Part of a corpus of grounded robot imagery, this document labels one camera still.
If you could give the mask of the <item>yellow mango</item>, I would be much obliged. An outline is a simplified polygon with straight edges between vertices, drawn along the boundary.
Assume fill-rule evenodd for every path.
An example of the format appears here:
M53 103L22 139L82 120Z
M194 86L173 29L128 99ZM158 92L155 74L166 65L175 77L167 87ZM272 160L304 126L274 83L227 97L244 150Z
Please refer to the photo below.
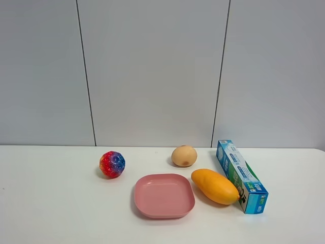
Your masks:
M237 188L223 175L210 169L197 169L192 172L191 180L210 200L231 205L239 200Z

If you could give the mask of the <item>multicolour dimpled ball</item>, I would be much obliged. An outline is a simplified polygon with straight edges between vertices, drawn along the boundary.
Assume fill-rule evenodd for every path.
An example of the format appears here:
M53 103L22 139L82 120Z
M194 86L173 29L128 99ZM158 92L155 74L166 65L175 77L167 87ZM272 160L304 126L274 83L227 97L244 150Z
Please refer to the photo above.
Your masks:
M121 153L109 151L100 158L99 169L106 177L117 178L125 169L125 159Z

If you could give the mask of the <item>pink square plate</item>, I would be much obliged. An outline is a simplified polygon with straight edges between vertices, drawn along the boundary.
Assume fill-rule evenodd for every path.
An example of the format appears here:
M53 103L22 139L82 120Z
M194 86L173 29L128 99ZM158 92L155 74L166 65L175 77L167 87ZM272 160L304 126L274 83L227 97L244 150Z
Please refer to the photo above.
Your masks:
M150 174L140 178L134 187L138 211L151 219L178 219L195 206L192 187L187 178L174 173Z

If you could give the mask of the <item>blue green toothpaste box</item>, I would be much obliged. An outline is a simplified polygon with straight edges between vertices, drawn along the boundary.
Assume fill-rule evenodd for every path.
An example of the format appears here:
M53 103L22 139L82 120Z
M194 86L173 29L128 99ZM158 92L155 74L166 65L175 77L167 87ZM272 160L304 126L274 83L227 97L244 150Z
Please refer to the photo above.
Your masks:
M216 157L228 180L239 192L239 203L245 214L264 212L268 191L252 171L231 140L219 140Z

